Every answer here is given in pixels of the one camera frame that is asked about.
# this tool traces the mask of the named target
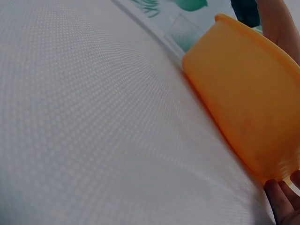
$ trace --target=orange plastic container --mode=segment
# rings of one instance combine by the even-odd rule
[[[215,19],[183,68],[254,176],[287,178],[300,165],[300,67],[246,25],[226,15]]]

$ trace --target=container rim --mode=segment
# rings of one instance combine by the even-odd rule
[[[257,31],[249,28],[248,26],[242,24],[241,22],[225,15],[218,14],[215,16],[215,21],[223,21],[230,27],[235,28],[240,33],[247,35],[253,41],[258,43],[266,52],[268,52],[272,57],[277,58],[277,61],[282,64],[290,73],[297,74],[299,76],[300,82],[300,66],[295,62],[295,60],[289,56],[284,50],[278,47],[276,44],[268,40],[263,35],[259,34]]]

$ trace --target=white mattress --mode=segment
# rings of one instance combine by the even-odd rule
[[[272,224],[164,50],[110,0],[0,0],[0,223]]]

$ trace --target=dark object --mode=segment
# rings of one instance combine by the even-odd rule
[[[248,27],[260,25],[260,17],[255,0],[231,0],[231,5],[240,22]]]

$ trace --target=hand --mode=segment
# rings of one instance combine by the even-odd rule
[[[300,65],[300,37],[284,0],[257,0],[266,38],[277,44]]]
[[[300,171],[291,175],[291,181],[300,189]],[[264,190],[278,225],[300,224],[300,197],[284,181],[277,183],[269,180],[265,183]]]

